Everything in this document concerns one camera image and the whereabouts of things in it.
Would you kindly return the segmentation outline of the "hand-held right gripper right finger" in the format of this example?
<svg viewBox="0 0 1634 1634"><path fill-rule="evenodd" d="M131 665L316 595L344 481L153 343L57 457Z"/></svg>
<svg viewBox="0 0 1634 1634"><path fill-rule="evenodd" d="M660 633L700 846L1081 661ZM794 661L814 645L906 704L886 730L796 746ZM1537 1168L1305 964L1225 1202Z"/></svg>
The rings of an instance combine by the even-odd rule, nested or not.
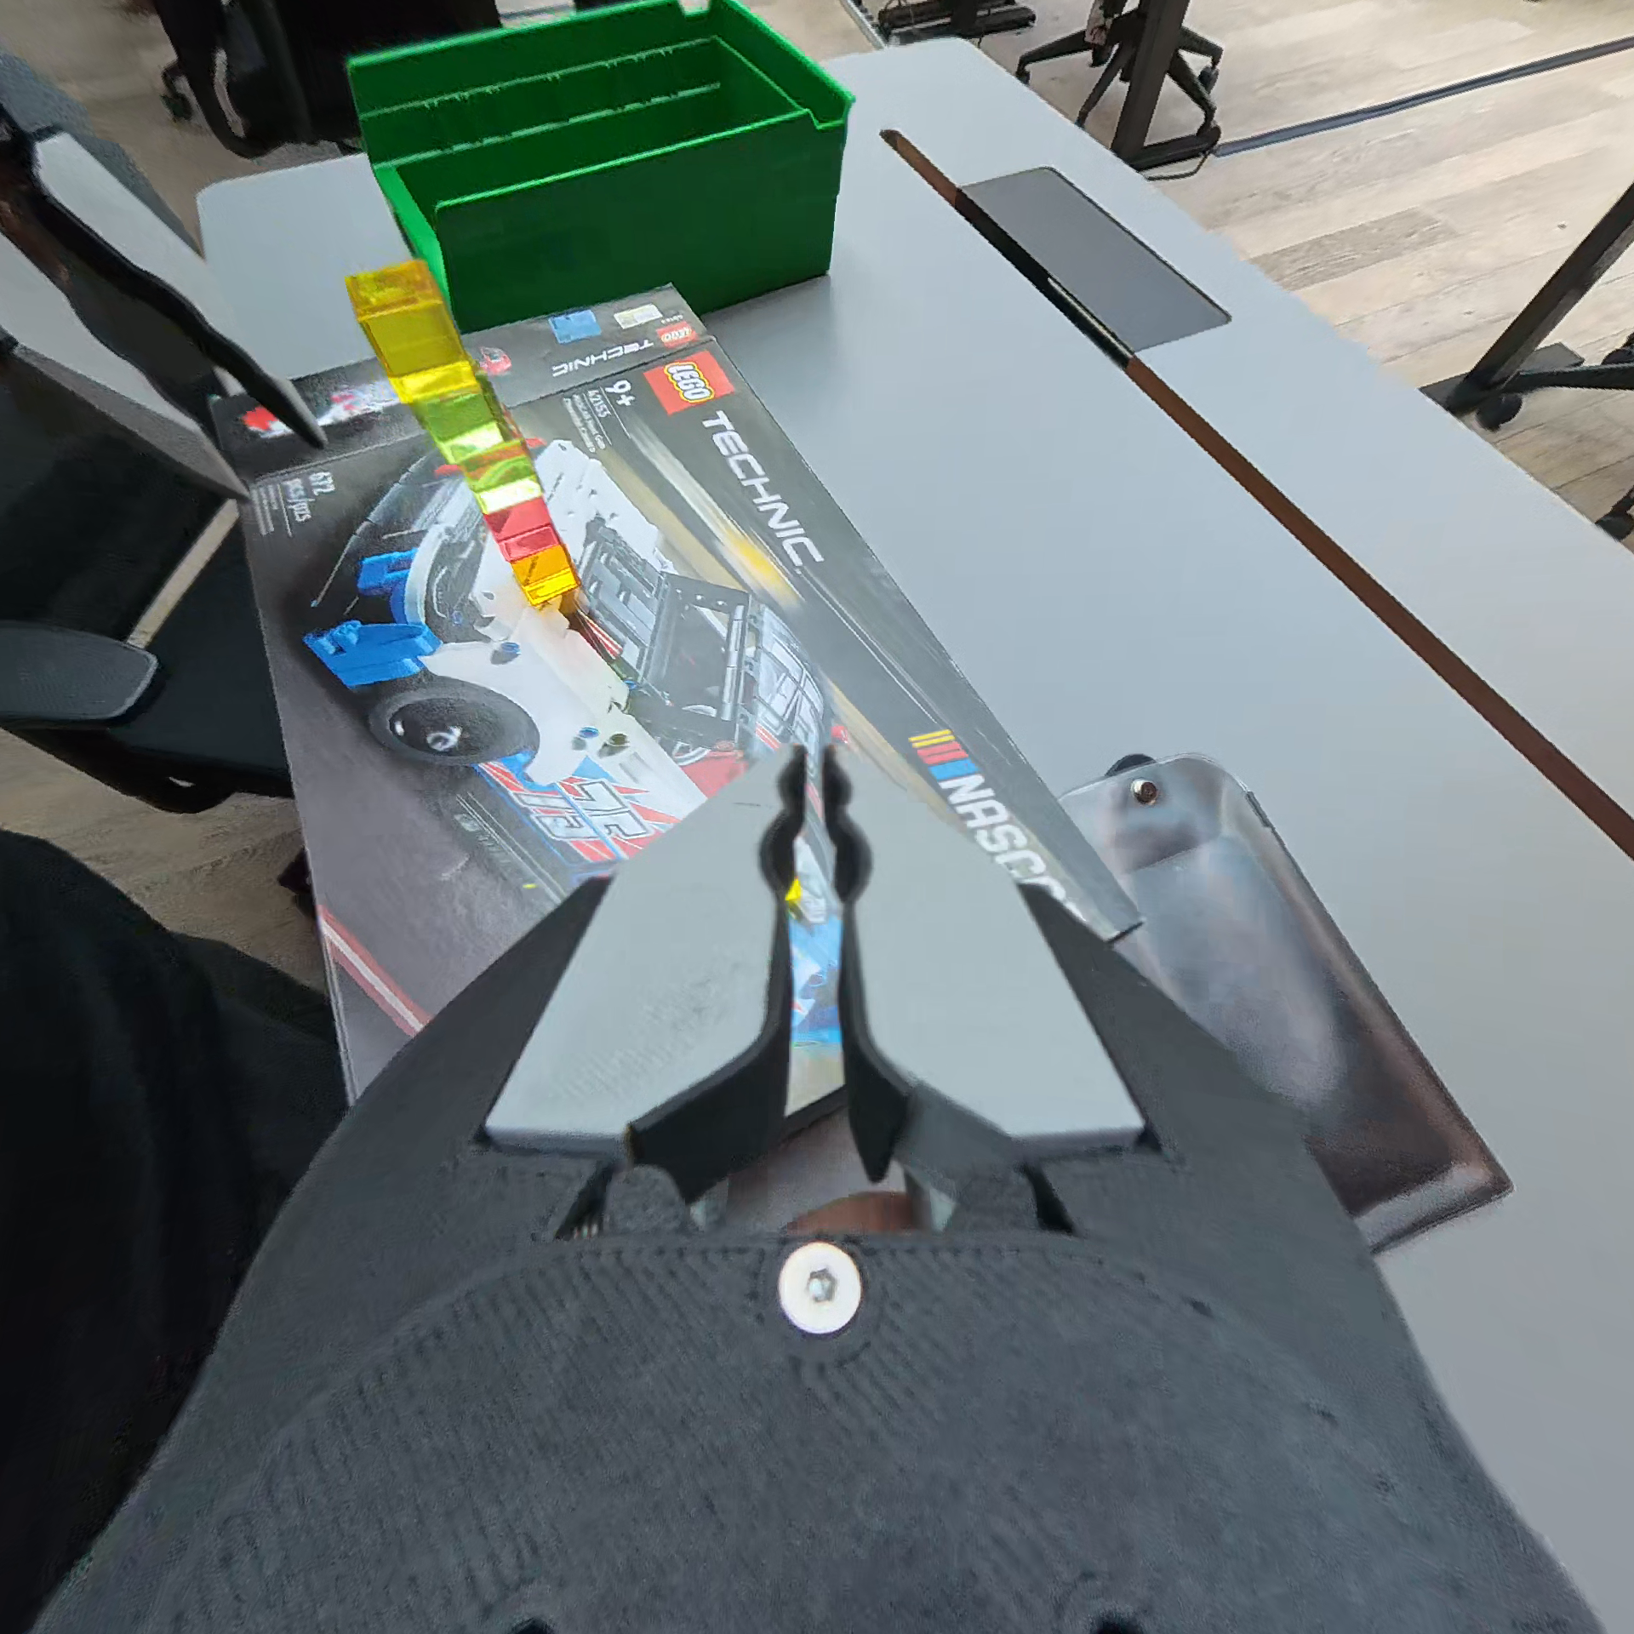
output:
<svg viewBox="0 0 1634 1634"><path fill-rule="evenodd" d="M854 748L826 750L842 898L848 1124L872 1180L898 1172L912 1226L972 1190L1029 1196L1057 1160L1123 1156L1145 1114L1022 886Z"/></svg>

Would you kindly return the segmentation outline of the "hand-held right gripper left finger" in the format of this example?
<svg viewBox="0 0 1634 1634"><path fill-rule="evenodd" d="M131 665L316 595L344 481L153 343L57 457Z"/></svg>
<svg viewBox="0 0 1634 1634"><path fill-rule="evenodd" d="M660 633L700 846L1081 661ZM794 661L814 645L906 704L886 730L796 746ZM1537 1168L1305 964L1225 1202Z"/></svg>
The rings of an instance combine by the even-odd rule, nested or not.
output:
<svg viewBox="0 0 1634 1634"><path fill-rule="evenodd" d="M788 1108L788 890L808 756L786 746L626 860L488 1112L502 1148L666 1172L686 1202Z"/></svg>

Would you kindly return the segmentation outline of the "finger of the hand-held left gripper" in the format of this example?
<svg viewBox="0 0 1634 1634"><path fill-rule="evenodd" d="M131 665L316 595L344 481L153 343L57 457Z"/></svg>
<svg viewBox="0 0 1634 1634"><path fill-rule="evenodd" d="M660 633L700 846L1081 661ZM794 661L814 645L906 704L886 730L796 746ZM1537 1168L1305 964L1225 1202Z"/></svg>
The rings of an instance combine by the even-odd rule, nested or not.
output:
<svg viewBox="0 0 1634 1634"><path fill-rule="evenodd" d="M95 337L71 297L9 237L3 239L3 331L5 363L69 411L226 499L248 497L214 439L133 361Z"/></svg>
<svg viewBox="0 0 1634 1634"><path fill-rule="evenodd" d="M21 151L15 167L21 169L23 203L35 217L25 217L27 233L5 229L5 237L53 277L95 337L101 335L75 301L69 275L59 269L63 249L81 255L97 275L145 311L175 325L210 365L232 377L306 445L326 445L326 433L306 399L250 343L222 283L187 233L173 229L77 133L13 129L13 145ZM125 349L101 339L157 385Z"/></svg>

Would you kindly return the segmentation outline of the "stack of translucent colour cubes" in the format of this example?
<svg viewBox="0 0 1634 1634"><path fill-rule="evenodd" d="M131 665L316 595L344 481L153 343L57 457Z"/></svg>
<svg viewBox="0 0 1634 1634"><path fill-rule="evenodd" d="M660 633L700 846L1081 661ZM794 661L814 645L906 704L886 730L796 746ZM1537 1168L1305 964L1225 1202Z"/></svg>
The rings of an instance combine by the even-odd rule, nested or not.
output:
<svg viewBox="0 0 1634 1634"><path fill-rule="evenodd" d="M528 443L466 349L430 267L408 259L348 275L346 295L394 393L442 465L460 473L528 603L576 595L582 579Z"/></svg>

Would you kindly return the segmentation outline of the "black desk cover panel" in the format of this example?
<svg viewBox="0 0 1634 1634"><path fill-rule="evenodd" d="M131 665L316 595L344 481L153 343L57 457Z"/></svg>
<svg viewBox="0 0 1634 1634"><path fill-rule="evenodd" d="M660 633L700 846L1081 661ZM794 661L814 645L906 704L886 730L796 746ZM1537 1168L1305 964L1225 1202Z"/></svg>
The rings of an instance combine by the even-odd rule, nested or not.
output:
<svg viewBox="0 0 1634 1634"><path fill-rule="evenodd" d="M1055 167L970 183L972 223L1117 357L1137 357L1233 321L1177 265Z"/></svg>

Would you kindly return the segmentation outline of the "black desk leg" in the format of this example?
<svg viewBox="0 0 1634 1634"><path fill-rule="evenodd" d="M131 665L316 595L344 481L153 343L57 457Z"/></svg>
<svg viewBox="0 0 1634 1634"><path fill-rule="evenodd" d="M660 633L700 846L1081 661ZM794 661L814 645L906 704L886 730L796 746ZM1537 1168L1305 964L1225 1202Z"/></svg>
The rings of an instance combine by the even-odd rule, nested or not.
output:
<svg viewBox="0 0 1634 1634"><path fill-rule="evenodd" d="M1633 241L1633 187L1587 231L1509 327L1467 371L1423 385L1421 395L1457 419L1499 431L1537 391L1631 391L1633 337L1605 361L1585 361L1569 345L1549 343L1561 321L1595 289Z"/></svg>

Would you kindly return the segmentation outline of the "black office chair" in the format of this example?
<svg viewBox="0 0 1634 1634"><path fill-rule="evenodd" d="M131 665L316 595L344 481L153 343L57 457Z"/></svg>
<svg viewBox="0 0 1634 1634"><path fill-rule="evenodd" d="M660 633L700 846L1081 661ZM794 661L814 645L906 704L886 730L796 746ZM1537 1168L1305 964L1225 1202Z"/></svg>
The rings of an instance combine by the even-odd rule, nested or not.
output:
<svg viewBox="0 0 1634 1634"><path fill-rule="evenodd" d="M165 810L288 798L234 503L5 363L5 730Z"/></svg>
<svg viewBox="0 0 1634 1634"><path fill-rule="evenodd" d="M498 29L494 1L155 1L175 49L169 105L193 95L216 139L244 157L354 147L348 61L360 53Z"/></svg>

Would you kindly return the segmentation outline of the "toy car building set box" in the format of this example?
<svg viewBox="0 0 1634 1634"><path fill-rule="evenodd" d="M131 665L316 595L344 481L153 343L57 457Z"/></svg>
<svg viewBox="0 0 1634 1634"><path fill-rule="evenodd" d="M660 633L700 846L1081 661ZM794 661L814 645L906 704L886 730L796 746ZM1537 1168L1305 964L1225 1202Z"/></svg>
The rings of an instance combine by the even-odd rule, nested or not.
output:
<svg viewBox="0 0 1634 1634"><path fill-rule="evenodd" d="M376 359L218 397L358 1096L528 928L758 762L808 754L788 1108L842 1082L824 750L1115 940L1139 910L674 289L466 341L580 589L530 605Z"/></svg>

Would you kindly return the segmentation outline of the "green plastic storage box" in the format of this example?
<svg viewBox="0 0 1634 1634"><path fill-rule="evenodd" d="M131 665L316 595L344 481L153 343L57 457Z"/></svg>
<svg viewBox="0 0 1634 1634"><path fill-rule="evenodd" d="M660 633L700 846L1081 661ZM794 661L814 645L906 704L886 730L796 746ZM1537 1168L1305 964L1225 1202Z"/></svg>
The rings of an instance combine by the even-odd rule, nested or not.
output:
<svg viewBox="0 0 1634 1634"><path fill-rule="evenodd" d="M622 3L348 59L362 145L466 331L830 269L854 93L744 3Z"/></svg>

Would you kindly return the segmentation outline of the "person's black clothing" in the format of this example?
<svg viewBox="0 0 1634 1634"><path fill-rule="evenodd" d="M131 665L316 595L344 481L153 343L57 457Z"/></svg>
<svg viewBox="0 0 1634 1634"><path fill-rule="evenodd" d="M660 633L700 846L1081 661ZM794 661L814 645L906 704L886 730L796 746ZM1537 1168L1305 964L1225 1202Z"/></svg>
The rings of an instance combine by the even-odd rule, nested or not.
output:
<svg viewBox="0 0 1634 1634"><path fill-rule="evenodd" d="M3 1629L143 1476L346 1108L318 990L5 832Z"/></svg>

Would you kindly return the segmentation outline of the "black power strip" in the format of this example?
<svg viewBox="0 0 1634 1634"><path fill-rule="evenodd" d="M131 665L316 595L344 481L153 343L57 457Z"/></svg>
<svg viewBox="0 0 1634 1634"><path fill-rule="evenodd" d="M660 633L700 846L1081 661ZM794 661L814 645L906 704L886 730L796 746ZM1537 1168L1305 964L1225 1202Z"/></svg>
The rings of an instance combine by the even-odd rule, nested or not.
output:
<svg viewBox="0 0 1634 1634"><path fill-rule="evenodd" d="M884 39L902 43L950 35L982 39L1035 23L1035 9L1020 1L870 1L864 7Z"/></svg>

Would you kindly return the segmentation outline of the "black office chair base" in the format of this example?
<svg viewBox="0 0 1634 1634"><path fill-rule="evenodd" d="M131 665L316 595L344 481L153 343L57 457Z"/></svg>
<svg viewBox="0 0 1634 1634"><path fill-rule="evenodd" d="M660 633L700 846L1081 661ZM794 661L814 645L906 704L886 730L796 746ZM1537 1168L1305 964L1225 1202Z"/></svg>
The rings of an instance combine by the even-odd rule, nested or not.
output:
<svg viewBox="0 0 1634 1634"><path fill-rule="evenodd" d="M1187 11L1187 1L1095 1L1081 29L1024 51L1016 77L1029 83L1035 65L1087 55L1099 77L1073 117L1081 129L1103 95L1125 83L1111 139L1117 157L1141 173L1187 159L1205 161L1221 141L1215 85L1225 47L1187 25ZM1181 137L1151 139L1157 101L1169 83L1199 111L1199 125Z"/></svg>

